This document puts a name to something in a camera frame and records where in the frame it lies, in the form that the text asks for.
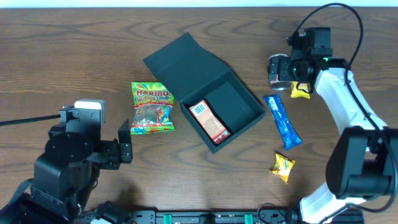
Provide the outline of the brown Pringles can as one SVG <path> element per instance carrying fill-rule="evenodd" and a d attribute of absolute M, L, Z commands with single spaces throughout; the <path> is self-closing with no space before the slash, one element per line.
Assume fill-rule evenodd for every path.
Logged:
<path fill-rule="evenodd" d="M 270 57 L 282 58 L 282 57 L 287 57 L 287 55 L 286 54 L 274 54 L 274 55 L 271 55 Z M 289 81 L 280 81 L 279 80 L 278 82 L 269 82 L 269 83 L 270 83 L 270 88 L 275 91 L 282 91 L 282 90 L 286 90 L 291 87 L 291 82 L 289 82 Z"/>

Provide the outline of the blue cookie packet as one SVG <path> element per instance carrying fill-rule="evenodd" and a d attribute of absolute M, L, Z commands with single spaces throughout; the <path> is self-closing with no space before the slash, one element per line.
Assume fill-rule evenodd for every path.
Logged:
<path fill-rule="evenodd" d="M 295 146 L 301 145 L 303 141 L 290 122 L 279 94 L 264 96 L 263 99 L 271 110 L 275 125 L 284 142 L 285 150 L 288 151 Z"/>

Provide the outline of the black gift box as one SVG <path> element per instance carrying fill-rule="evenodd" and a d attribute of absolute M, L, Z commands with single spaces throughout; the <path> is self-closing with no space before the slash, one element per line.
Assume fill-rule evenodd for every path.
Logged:
<path fill-rule="evenodd" d="M 266 114 L 233 69 L 200 46 L 188 32 L 143 61 L 180 103 L 183 115 L 213 154 L 258 123 Z M 205 101 L 230 133 L 219 144 L 211 140 L 190 112 L 190 108 L 201 101 Z"/>

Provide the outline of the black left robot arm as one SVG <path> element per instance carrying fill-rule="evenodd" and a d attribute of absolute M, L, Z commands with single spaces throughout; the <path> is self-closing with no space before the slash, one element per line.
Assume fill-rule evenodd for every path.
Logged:
<path fill-rule="evenodd" d="M 84 210 L 100 171 L 118 170 L 133 158 L 128 121 L 112 141 L 101 140 L 100 129 L 73 121 L 53 126 L 33 178 L 21 182 L 1 209 L 1 223 L 92 221 Z"/>

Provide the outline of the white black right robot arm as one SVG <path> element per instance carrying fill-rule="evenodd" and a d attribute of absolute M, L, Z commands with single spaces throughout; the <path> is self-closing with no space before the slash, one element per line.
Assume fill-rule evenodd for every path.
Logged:
<path fill-rule="evenodd" d="M 271 55 L 271 80 L 308 83 L 325 101 L 340 132 L 326 181 L 285 215 L 285 223 L 329 223 L 352 208 L 389 209 L 397 196 L 397 130 L 388 128 L 356 86 L 351 65 L 331 49 L 292 49 Z"/>

